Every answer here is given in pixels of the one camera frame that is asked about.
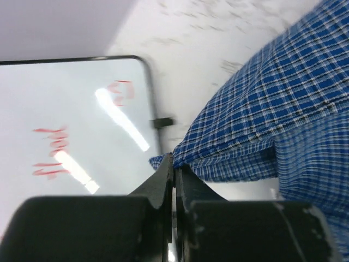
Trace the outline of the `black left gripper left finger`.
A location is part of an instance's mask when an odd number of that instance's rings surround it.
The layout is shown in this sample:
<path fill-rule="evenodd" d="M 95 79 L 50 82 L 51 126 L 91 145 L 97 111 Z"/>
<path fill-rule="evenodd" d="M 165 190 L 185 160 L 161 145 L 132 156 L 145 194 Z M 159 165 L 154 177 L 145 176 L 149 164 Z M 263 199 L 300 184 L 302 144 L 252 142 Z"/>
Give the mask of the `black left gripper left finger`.
<path fill-rule="evenodd" d="M 1 261 L 167 261 L 172 155 L 125 196 L 41 196 L 14 213 Z"/>

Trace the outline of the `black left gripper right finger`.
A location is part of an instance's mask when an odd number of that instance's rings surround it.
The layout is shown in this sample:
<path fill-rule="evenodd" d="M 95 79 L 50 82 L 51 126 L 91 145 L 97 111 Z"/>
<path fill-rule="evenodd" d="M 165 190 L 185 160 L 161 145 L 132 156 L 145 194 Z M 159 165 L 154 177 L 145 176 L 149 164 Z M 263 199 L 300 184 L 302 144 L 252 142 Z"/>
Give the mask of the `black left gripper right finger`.
<path fill-rule="evenodd" d="M 228 201 L 175 171 L 179 261 L 342 261 L 323 213 L 301 201 Z"/>

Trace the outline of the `blue checked long sleeve shirt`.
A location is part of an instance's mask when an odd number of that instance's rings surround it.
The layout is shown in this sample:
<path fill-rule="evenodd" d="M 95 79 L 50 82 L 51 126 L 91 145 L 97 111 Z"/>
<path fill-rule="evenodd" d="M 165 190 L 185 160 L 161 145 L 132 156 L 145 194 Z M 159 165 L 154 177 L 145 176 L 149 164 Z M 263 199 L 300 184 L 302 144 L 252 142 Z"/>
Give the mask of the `blue checked long sleeve shirt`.
<path fill-rule="evenodd" d="M 348 1 L 321 1 L 237 71 L 174 149 L 184 165 L 207 182 L 278 178 L 348 261 Z"/>

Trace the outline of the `whiteboard with red writing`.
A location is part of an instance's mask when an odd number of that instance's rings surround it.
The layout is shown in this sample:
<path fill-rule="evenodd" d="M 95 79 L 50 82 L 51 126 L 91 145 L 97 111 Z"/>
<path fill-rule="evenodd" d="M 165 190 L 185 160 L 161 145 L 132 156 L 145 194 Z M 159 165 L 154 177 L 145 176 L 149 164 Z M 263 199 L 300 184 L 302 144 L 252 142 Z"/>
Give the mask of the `whiteboard with red writing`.
<path fill-rule="evenodd" d="M 1 63 L 1 196 L 127 194 L 160 153 L 135 56 Z"/>

